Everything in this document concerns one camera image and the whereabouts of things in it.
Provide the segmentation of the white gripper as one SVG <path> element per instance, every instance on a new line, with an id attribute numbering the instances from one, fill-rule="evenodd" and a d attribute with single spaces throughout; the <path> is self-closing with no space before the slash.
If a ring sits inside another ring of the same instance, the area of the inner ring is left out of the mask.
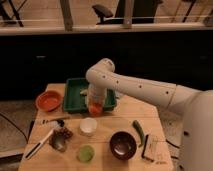
<path id="1" fill-rule="evenodd" d="M 107 90 L 105 88 L 90 84 L 88 86 L 87 104 L 97 103 L 103 106 L 105 104 L 106 96 Z"/>

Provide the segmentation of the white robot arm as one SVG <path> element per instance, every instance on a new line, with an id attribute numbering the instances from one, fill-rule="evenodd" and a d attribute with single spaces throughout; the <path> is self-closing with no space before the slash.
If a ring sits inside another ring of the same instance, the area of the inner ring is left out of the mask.
<path id="1" fill-rule="evenodd" d="M 108 58 L 91 66 L 85 76 L 97 92 L 115 90 L 181 114 L 178 171 L 213 171 L 213 90 L 119 75 Z"/>

